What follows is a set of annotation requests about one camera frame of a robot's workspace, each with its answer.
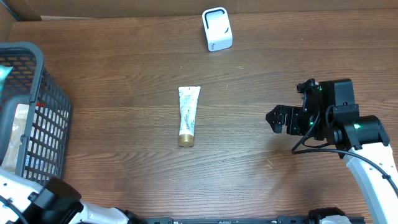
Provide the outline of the beige clear food pouch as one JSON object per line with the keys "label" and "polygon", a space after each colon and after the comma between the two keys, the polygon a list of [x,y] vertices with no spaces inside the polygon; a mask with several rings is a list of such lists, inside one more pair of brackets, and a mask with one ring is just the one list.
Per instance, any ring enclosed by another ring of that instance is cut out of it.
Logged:
{"label": "beige clear food pouch", "polygon": [[25,125],[27,122],[27,115],[29,112],[29,105],[18,104],[14,115],[12,124],[12,132],[7,147],[6,155],[2,163],[2,167],[9,172],[15,172],[17,166],[17,158],[19,147],[21,143],[21,136],[24,134]]}

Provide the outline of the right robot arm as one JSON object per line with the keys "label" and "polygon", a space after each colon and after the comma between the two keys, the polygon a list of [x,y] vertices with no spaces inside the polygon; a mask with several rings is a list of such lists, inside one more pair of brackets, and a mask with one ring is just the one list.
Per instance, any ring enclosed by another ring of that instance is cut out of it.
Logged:
{"label": "right robot arm", "polygon": [[266,114],[273,132],[300,136],[292,154],[337,153],[357,181],[374,223],[397,223],[397,167],[379,118],[361,116],[350,79],[297,85],[303,105]]}

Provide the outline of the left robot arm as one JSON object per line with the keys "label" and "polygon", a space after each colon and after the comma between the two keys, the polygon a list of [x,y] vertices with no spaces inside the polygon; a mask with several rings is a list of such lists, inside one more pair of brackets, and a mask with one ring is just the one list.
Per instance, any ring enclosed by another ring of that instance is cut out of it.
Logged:
{"label": "left robot arm", "polygon": [[83,201],[66,182],[51,178],[44,186],[1,169],[1,223],[147,224],[135,213]]}

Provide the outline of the white tube gold cap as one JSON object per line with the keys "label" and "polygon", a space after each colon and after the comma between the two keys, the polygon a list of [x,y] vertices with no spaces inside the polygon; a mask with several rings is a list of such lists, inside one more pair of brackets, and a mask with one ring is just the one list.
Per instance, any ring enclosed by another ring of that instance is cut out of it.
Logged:
{"label": "white tube gold cap", "polygon": [[179,145],[192,147],[195,138],[195,120],[197,113],[200,86],[183,86],[178,88],[180,107]]}

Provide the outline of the teal snack packet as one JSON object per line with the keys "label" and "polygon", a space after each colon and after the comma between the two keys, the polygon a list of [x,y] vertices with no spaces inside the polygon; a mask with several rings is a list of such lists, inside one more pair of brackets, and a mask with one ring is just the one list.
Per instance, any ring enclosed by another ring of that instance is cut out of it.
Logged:
{"label": "teal snack packet", "polygon": [[0,65],[0,94],[5,86],[6,78],[12,73],[13,67]]}

